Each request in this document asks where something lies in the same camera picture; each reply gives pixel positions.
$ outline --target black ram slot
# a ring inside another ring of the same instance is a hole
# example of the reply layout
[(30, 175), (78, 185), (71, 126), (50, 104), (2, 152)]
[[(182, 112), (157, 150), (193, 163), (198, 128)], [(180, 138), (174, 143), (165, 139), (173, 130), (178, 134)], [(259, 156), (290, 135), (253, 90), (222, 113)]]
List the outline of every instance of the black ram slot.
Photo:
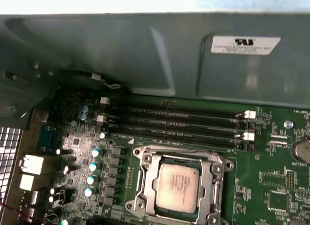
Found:
[(188, 128), (188, 127), (173, 127), (173, 126), (163, 126), (161, 124), (146, 124), (142, 122), (136, 121), (128, 121), (127, 123), (117, 124), (118, 127), (131, 127), (131, 128), (142, 128), (145, 130), (158, 130), (161, 132), (175, 132), (175, 133), (185, 133), (191, 135), (204, 135), (204, 136), (212, 136), (215, 138), (225, 138), (225, 139), (234, 139), (234, 132), (230, 131), (221, 131), (209, 129), (208, 127), (196, 127), (196, 128)]
[(231, 122), (229, 120), (217, 120), (213, 118), (204, 118), (203, 120), (199, 119), (187, 119), (187, 118), (182, 118), (178, 117), (176, 118), (169, 118), (166, 116), (144, 116), (141, 114), (136, 114), (135, 116), (130, 116), (130, 115), (121, 115), (118, 118), (113, 119), (117, 122), (127, 122), (127, 121), (142, 121), (142, 120), (148, 120), (148, 121), (154, 121), (157, 120), (159, 123), (183, 123), (187, 124), (188, 126), (209, 126), (209, 127), (218, 127), (218, 128), (227, 128), (227, 129), (237, 129), (237, 130), (245, 130), (246, 125), (242, 121), (237, 121), (237, 122)]
[(147, 106), (147, 105), (119, 105), (113, 106), (112, 109), (124, 111), (161, 111), (163, 113), (184, 113), (184, 114), (196, 114), (196, 116), (216, 117), (223, 119), (237, 119), (243, 117), (243, 112), (230, 112), (230, 111), (217, 111), (217, 110), (199, 110), (190, 108), (179, 107), (162, 107), (162, 106)]
[[(208, 139), (207, 137), (188, 137), (188, 136), (178, 136), (178, 135), (164, 135), (164, 134), (156, 134), (150, 133), (145, 131), (138, 131), (138, 130), (127, 130), (127, 129), (120, 129), (120, 128), (112, 128), (110, 130), (112, 134), (120, 134), (120, 135), (130, 135), (130, 136), (140, 136), (144, 138), (154, 138), (164, 141), (170, 142), (181, 142), (181, 143), (189, 143), (189, 144), (198, 144), (210, 147), (217, 147), (217, 148), (227, 148), (227, 149), (235, 149), (236, 145), (234, 143), (223, 141), (223, 140), (212, 140)], [(238, 149), (242, 149), (243, 144), (238, 145)]]

